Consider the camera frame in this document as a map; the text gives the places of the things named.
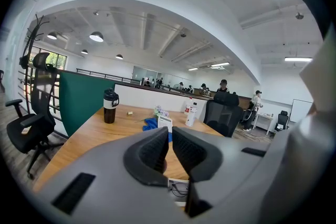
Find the green panel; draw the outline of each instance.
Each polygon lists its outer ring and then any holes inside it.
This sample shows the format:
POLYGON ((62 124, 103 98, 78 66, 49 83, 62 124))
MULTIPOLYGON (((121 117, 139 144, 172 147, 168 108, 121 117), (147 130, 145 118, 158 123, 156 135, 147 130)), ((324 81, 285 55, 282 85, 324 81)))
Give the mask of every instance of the green panel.
POLYGON ((59 109, 69 136, 103 106, 103 93, 114 81, 62 72, 59 79, 59 109))

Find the chair base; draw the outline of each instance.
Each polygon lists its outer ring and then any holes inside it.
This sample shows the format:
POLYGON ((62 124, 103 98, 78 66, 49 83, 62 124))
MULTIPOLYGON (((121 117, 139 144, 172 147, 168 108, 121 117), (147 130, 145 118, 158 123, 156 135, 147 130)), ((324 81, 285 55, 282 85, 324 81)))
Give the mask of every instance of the chair base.
POLYGON ((53 143, 44 143, 41 144, 39 143, 35 149, 35 152, 32 156, 32 159, 29 162, 28 168, 27 168, 27 176, 29 179, 33 180, 34 176, 33 174, 30 173, 30 169, 32 168, 33 164, 35 163, 35 161, 37 160, 37 157, 42 154, 43 156, 45 156, 45 158, 50 161, 49 156, 45 153, 46 150, 53 150, 55 147, 59 147, 59 146, 63 146, 64 143, 57 143, 57 144, 53 144, 53 143))

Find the white bottle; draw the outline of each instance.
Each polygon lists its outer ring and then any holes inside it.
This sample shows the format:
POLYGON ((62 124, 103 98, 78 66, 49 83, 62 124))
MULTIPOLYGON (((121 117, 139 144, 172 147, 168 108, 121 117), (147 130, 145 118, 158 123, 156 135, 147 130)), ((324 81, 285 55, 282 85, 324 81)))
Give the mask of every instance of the white bottle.
POLYGON ((188 117, 185 122, 185 125, 192 127, 194 125, 194 121, 196 118, 196 112, 197 112, 197 103, 193 103, 191 108, 189 109, 188 117))
POLYGON ((193 105, 193 98, 189 97, 189 100, 187 101, 187 105, 185 106, 184 114, 186 114, 186 115, 189 114, 189 110, 190 110, 192 105, 193 105))

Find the white desk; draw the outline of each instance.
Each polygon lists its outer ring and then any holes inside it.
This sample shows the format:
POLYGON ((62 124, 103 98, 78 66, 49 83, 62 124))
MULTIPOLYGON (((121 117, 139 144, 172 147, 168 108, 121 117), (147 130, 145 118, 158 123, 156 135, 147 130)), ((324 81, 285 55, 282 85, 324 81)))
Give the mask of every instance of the white desk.
POLYGON ((266 118, 266 119, 269 120, 269 125, 268 125, 268 129, 267 129, 267 133, 266 133, 266 135, 268 135, 269 129, 271 128, 271 123, 272 123, 273 117, 267 116, 265 114, 259 114, 259 113, 257 113, 256 120, 254 121, 253 129, 256 127, 257 121, 258 121, 259 117, 263 117, 263 118, 266 118))

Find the ceiling sprinkler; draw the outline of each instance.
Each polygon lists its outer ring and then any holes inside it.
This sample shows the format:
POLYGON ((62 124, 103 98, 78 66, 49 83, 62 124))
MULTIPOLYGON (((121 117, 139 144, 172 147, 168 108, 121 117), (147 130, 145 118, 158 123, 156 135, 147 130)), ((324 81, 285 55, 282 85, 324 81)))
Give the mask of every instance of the ceiling sprinkler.
POLYGON ((300 12, 296 12, 296 14, 295 14, 295 18, 296 18, 297 20, 302 20, 303 17, 304 17, 304 15, 303 15, 302 13, 300 13, 300 12))

